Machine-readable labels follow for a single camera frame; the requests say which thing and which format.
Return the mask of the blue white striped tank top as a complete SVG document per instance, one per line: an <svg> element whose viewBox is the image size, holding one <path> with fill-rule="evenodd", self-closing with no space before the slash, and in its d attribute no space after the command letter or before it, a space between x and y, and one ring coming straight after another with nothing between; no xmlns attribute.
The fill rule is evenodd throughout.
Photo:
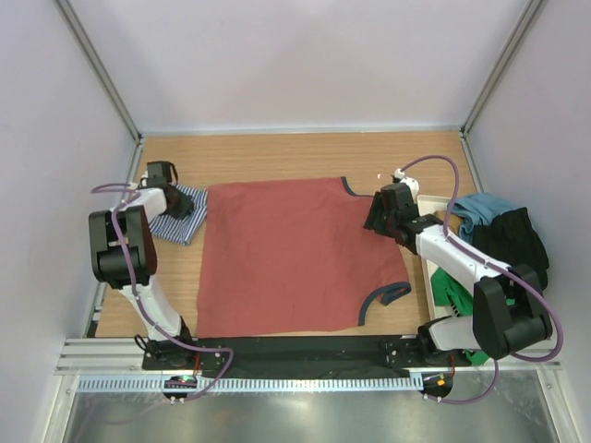
<svg viewBox="0 0 591 443"><path fill-rule="evenodd" d="M188 246L207 217L208 191L192 186L176 186L189 196L194 204L192 212L183 219L170 215L160 215L150 223L151 233L167 242Z"/></svg>

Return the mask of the red tank top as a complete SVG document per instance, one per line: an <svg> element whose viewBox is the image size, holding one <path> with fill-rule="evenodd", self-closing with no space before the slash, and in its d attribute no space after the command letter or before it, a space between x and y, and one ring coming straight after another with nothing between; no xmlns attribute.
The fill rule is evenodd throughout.
<svg viewBox="0 0 591 443"><path fill-rule="evenodd" d="M365 226L372 201L343 177L211 187L197 335L349 329L410 293L399 246Z"/></svg>

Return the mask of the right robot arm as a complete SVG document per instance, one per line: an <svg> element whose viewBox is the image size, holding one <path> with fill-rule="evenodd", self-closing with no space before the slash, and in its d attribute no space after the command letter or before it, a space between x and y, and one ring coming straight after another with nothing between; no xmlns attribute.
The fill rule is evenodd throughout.
<svg viewBox="0 0 591 443"><path fill-rule="evenodd" d="M419 329L427 335L416 342L424 364L439 364L451 350L482 351L499 360L552 337L537 273L483 256L434 215L421 215L408 185L393 183L378 191L364 228L437 265L472 297L470 315L439 318Z"/></svg>

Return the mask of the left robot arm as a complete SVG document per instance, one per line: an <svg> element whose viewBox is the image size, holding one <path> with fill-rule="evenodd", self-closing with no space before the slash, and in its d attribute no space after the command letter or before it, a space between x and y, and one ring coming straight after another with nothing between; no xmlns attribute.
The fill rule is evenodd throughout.
<svg viewBox="0 0 591 443"><path fill-rule="evenodd" d="M149 162L136 184L111 183L94 187L93 194L118 193L120 202L89 215L92 272L120 292L138 312L148 333L140 345L147 354L163 350L174 368L189 367L197 348L187 325L168 302L157 279L158 258L150 224L160 216L176 221L195 209L189 195L178 189L173 163Z"/></svg>

